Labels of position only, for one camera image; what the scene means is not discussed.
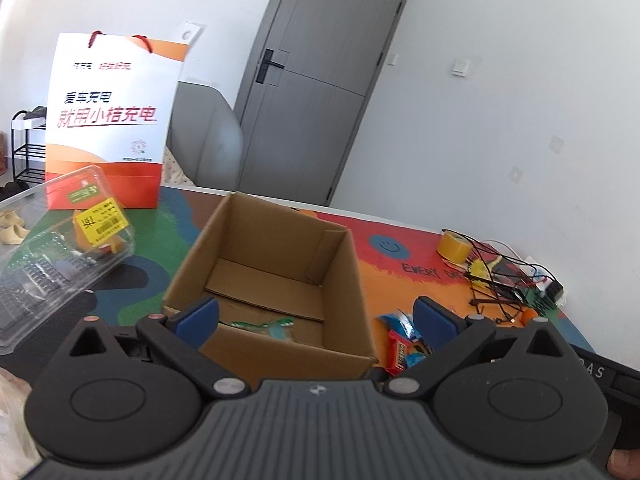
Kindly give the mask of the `person right hand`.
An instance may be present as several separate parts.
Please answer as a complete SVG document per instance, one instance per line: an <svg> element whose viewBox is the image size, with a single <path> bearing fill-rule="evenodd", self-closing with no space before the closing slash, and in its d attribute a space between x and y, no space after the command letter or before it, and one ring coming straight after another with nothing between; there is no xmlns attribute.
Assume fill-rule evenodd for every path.
<svg viewBox="0 0 640 480"><path fill-rule="evenodd" d="M615 478L640 478L640 450L613 450L608 458L608 472Z"/></svg>

